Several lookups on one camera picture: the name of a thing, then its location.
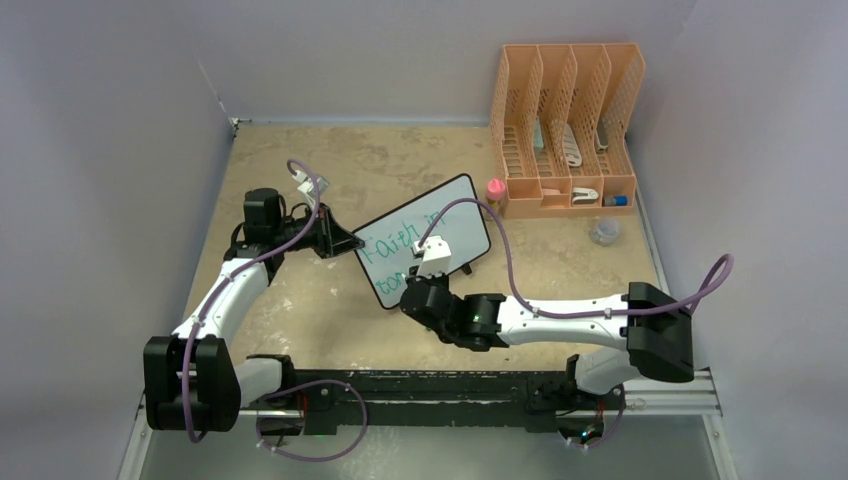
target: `pink cap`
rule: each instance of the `pink cap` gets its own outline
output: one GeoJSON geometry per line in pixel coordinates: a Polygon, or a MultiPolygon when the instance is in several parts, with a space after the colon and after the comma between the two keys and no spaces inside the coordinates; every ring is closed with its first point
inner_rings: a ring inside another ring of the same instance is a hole
{"type": "Polygon", "coordinates": [[[506,184],[500,178],[493,178],[486,184],[486,198],[500,200],[504,193],[506,193],[506,184]]]}

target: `desk organizer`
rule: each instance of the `desk organizer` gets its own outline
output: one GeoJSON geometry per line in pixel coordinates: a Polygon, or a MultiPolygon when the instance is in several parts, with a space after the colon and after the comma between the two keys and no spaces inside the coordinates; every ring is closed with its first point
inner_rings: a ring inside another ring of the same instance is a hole
{"type": "Polygon", "coordinates": [[[506,45],[501,52],[492,114],[495,162],[507,187],[505,218],[622,215],[633,212],[636,176],[624,133],[645,73],[635,44],[506,45]],[[544,147],[534,152],[536,119],[544,147]],[[608,147],[598,153],[603,124],[608,147]],[[570,167],[563,138],[570,125],[583,162],[570,167]],[[573,188],[598,198],[572,204],[573,188]],[[626,198],[604,207],[605,196],[626,198]]]}

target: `gray floor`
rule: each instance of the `gray floor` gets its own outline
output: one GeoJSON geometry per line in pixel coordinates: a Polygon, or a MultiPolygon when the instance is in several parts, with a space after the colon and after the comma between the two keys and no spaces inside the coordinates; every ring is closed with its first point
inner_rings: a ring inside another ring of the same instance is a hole
{"type": "MultiPolygon", "coordinates": [[[[304,455],[345,448],[357,429],[339,435],[295,438],[287,446],[304,455]]],[[[703,423],[697,417],[624,418],[614,437],[584,455],[559,435],[513,428],[369,428],[347,457],[299,463],[255,448],[253,421],[200,445],[184,432],[155,432],[143,479],[456,480],[681,479],[715,480],[703,423]]]]}

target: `transparent container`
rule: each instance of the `transparent container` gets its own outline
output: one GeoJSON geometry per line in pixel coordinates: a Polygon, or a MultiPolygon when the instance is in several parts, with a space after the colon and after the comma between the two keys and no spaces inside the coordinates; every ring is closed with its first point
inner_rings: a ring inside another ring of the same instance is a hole
{"type": "Polygon", "coordinates": [[[617,218],[603,217],[595,222],[595,226],[589,231],[589,238],[602,247],[608,247],[615,243],[621,235],[621,223],[617,218]]]}

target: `beige tabletop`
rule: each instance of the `beige tabletop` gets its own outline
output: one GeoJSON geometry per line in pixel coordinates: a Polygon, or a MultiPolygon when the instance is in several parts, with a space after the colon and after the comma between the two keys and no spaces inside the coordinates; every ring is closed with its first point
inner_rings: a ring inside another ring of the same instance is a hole
{"type": "MultiPolygon", "coordinates": [[[[297,158],[327,178],[321,200],[342,227],[360,225],[460,173],[480,187],[495,175],[487,128],[246,126],[238,132],[188,304],[212,286],[233,228],[243,221],[248,190],[272,187],[289,206],[300,202],[286,160],[297,158]]],[[[620,217],[610,247],[591,242],[594,219],[508,220],[518,288],[531,300],[579,300],[625,292],[630,281],[656,284],[635,215],[620,217]]],[[[451,290],[510,295],[503,242],[457,272],[451,290]]],[[[321,260],[311,250],[286,255],[271,287],[250,310],[230,353],[291,355],[297,368],[421,370],[557,370],[591,345],[535,343],[475,353],[445,345],[397,309],[383,310],[356,255],[321,260]]]]}

